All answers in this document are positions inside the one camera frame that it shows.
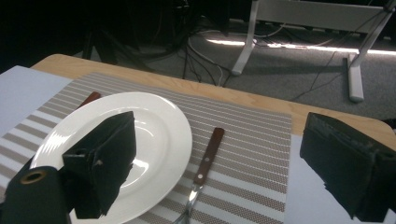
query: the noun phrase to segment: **striped placemat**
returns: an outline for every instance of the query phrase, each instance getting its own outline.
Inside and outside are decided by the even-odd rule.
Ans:
[[[103,96],[144,91],[161,95],[186,115],[192,131],[189,165],[159,204],[128,223],[172,223],[183,211],[214,127],[226,134],[191,223],[283,223],[288,183],[291,117],[92,73],[76,79],[0,138],[0,195],[57,123],[92,92]]]

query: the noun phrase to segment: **gray carpet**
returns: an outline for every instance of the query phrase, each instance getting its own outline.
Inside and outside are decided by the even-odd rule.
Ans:
[[[268,33],[278,29],[270,26]],[[223,88],[247,91],[259,95],[274,97],[288,101],[294,101],[306,105],[314,105],[347,112],[373,119],[396,118],[396,56],[368,54],[361,64],[361,75],[364,89],[364,101],[352,103],[348,98],[347,82],[347,53],[332,51],[321,51],[315,49],[270,49],[262,47],[268,42],[289,43],[295,45],[315,45],[330,38],[340,39],[342,35],[338,33],[326,33],[323,31],[308,31],[305,29],[292,29],[293,35],[286,35],[285,31],[279,32],[270,38],[257,38],[257,46],[253,50],[245,70],[241,76],[232,76],[227,79],[229,72],[208,63],[200,58],[196,53],[189,52],[185,78],[204,83],[213,84],[213,79],[217,85]],[[245,35],[230,33],[228,36],[216,31],[205,31],[193,35],[190,38],[192,47],[213,61],[228,69],[232,69],[241,46],[226,46],[214,44],[208,39],[221,39],[232,41],[244,41]],[[344,48],[356,48],[362,38],[354,36],[343,42]],[[331,43],[325,46],[339,47],[339,43]],[[385,49],[396,51],[396,46],[389,40],[378,40],[373,49]],[[150,47],[143,51],[161,51],[161,48]],[[182,78],[185,65],[184,48],[166,57],[156,60],[146,60],[145,62],[155,73]],[[125,60],[122,55],[118,55],[119,65],[134,67],[133,64]],[[95,52],[92,60],[99,61]],[[310,90],[317,74],[318,79]]]

